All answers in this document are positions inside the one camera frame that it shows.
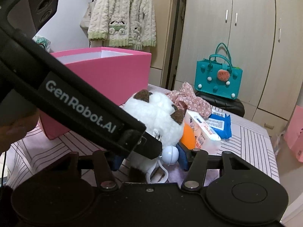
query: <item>pink paper bag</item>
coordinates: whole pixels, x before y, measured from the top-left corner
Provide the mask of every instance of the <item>pink paper bag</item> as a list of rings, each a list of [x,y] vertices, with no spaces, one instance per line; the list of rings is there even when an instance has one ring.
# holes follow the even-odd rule
[[[297,160],[303,162],[303,107],[296,106],[284,140]]]
[[[148,85],[150,53],[100,47],[52,55],[118,106]],[[40,112],[39,126],[49,139],[69,131],[44,112]]]

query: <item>white plush toy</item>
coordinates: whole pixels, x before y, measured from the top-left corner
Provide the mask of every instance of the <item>white plush toy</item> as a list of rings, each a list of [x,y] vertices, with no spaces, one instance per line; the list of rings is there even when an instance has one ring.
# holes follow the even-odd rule
[[[178,159],[178,150],[175,146],[183,135],[183,110],[178,110],[165,94],[151,93],[145,89],[128,99],[124,110],[143,122],[146,125],[146,132],[162,142],[162,156],[150,160],[136,152],[131,152],[128,157],[131,166],[146,174],[148,183],[151,182],[152,171],[160,166],[166,173],[165,179],[161,182],[166,181],[168,172],[162,164],[168,163],[165,160],[165,155],[168,154],[175,160],[171,164],[176,163]]]

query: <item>black suitcase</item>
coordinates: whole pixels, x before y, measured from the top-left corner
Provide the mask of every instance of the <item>black suitcase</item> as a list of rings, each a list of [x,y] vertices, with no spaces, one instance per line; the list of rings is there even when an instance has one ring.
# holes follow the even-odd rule
[[[234,113],[240,117],[243,117],[245,114],[244,106],[239,99],[231,100],[220,96],[214,96],[201,91],[198,91],[196,95],[202,97],[205,101],[209,102],[211,105],[222,108],[223,110]]]

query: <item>cardigan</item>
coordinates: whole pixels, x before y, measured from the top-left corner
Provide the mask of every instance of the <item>cardigan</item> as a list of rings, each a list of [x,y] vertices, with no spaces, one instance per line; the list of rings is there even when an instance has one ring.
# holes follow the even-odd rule
[[[155,9],[152,0],[97,0],[88,27],[90,40],[111,47],[156,46]]]

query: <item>pink floral cloth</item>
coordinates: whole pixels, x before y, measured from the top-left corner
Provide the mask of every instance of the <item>pink floral cloth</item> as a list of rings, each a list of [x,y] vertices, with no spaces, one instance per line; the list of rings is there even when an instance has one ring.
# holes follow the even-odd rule
[[[203,118],[208,118],[212,114],[211,105],[201,97],[196,96],[192,86],[187,82],[182,84],[180,91],[173,90],[166,95],[178,109],[198,112]]]

